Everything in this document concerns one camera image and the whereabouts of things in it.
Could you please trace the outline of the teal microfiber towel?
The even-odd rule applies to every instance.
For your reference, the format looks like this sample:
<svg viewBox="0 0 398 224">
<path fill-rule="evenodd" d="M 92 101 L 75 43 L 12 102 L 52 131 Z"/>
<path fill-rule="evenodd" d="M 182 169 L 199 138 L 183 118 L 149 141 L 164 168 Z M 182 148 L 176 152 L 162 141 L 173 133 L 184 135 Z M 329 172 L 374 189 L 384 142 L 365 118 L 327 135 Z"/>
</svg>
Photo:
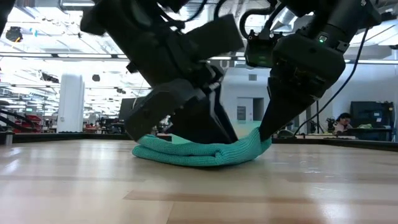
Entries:
<svg viewBox="0 0 398 224">
<path fill-rule="evenodd" d="M 138 141 L 132 155 L 141 159 L 185 167 L 218 167 L 242 164 L 256 159 L 270 148 L 272 139 L 262 140 L 259 128 L 232 144 L 174 144 L 153 135 Z"/>
</svg>

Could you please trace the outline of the white building column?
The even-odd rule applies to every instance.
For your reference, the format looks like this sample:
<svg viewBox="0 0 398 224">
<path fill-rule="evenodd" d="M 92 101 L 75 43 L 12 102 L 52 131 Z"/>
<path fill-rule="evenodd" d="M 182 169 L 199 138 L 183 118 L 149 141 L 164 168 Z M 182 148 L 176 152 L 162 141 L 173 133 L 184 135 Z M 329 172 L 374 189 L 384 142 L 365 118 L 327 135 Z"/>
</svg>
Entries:
<svg viewBox="0 0 398 224">
<path fill-rule="evenodd" d="M 60 83 L 57 132 L 82 132 L 85 83 L 82 75 L 63 73 Z"/>
</svg>

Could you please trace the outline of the black metal table frame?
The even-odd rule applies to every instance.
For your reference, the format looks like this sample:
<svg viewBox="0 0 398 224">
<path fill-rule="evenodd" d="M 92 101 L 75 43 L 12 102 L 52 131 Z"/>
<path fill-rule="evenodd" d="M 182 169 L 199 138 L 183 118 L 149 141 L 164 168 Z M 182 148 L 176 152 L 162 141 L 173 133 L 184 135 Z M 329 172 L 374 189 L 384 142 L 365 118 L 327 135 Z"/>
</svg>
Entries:
<svg viewBox="0 0 398 224">
<path fill-rule="evenodd" d="M 0 145 L 6 143 L 7 136 L 12 136 L 12 143 L 28 142 L 47 142 L 47 141 L 67 141 L 81 139 L 100 139 L 100 140 L 130 140 L 125 134 L 90 134 L 90 133 L 19 133 L 0 132 Z M 353 147 L 372 149 L 377 151 L 398 152 L 398 142 L 382 141 L 362 141 L 352 139 L 273 139 L 273 144 L 317 144 L 327 146 Z"/>
</svg>

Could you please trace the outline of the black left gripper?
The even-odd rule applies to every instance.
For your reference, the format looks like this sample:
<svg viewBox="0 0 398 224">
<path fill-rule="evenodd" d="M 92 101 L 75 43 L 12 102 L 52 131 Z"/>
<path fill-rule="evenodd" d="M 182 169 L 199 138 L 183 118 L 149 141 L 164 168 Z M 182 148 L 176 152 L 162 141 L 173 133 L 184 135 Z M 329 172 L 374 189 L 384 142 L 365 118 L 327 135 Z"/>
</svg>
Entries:
<svg viewBox="0 0 398 224">
<path fill-rule="evenodd" d="M 170 133 L 191 142 L 231 144 L 238 140 L 221 104 L 221 87 L 202 91 L 221 79 L 207 59 L 193 56 L 185 36 L 186 19 L 174 19 L 189 0 L 102 0 L 102 28 L 153 90 L 124 120 L 133 140 L 149 134 L 172 115 Z"/>
</svg>

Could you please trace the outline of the grey wall doorway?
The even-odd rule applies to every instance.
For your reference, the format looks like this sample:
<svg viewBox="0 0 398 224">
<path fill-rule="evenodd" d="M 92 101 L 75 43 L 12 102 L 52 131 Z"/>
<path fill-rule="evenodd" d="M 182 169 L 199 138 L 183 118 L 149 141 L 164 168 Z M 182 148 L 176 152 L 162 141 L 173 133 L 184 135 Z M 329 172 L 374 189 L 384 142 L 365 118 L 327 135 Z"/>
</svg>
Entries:
<svg viewBox="0 0 398 224">
<path fill-rule="evenodd" d="M 261 121 L 263 116 L 263 98 L 237 98 L 238 121 Z"/>
</svg>

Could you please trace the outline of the seated person at desk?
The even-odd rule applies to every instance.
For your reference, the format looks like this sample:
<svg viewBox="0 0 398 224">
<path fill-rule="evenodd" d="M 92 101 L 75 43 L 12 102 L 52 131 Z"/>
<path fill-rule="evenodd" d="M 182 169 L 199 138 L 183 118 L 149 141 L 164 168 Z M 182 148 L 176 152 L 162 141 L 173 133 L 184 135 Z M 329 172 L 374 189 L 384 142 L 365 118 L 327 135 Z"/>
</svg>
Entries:
<svg viewBox="0 0 398 224">
<path fill-rule="evenodd" d="M 348 129 L 352 128 L 352 125 L 350 125 L 351 122 L 351 115 L 349 113 L 341 113 L 339 117 L 335 120 L 335 123 L 333 125 L 334 134 L 339 134 L 347 131 Z"/>
</svg>

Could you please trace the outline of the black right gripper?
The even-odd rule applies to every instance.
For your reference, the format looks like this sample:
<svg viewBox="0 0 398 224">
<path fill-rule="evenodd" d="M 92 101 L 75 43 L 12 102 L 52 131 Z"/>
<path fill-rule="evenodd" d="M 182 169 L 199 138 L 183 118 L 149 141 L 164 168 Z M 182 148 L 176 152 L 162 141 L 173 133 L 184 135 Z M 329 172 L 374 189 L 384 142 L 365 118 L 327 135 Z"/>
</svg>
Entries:
<svg viewBox="0 0 398 224">
<path fill-rule="evenodd" d="M 285 36 L 272 51 L 270 102 L 259 127 L 261 141 L 321 98 L 345 69 L 343 54 L 300 34 Z"/>
</svg>

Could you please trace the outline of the black ceiling-mounted device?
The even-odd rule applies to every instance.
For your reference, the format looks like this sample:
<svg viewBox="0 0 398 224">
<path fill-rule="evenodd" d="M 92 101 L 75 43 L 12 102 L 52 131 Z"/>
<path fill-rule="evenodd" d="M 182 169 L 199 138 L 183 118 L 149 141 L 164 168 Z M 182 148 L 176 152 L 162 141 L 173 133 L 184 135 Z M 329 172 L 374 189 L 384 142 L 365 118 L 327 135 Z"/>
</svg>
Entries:
<svg viewBox="0 0 398 224">
<path fill-rule="evenodd" d="M 6 31 L 6 39 L 11 42 L 21 42 L 23 40 L 21 28 L 17 26 L 11 26 L 9 30 Z"/>
</svg>

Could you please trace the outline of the black monitor on stand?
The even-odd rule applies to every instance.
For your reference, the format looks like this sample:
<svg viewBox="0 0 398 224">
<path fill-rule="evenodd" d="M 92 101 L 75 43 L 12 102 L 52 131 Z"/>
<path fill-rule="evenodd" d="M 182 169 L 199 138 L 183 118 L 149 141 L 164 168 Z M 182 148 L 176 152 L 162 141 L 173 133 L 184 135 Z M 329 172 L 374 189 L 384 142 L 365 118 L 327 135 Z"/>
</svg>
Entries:
<svg viewBox="0 0 398 224">
<path fill-rule="evenodd" d="M 119 120 L 125 120 L 134 106 L 137 106 L 145 97 L 123 98 L 119 110 Z"/>
</svg>

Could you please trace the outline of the black wall screen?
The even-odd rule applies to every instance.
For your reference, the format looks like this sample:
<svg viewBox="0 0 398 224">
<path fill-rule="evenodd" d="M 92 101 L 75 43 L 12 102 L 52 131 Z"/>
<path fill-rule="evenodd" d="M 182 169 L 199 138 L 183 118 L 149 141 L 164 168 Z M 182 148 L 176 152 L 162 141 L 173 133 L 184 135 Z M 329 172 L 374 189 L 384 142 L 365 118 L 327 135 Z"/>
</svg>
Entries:
<svg viewBox="0 0 398 224">
<path fill-rule="evenodd" d="M 395 132 L 395 111 L 393 102 L 352 101 L 352 115 L 348 133 L 360 140 L 392 141 Z"/>
</svg>

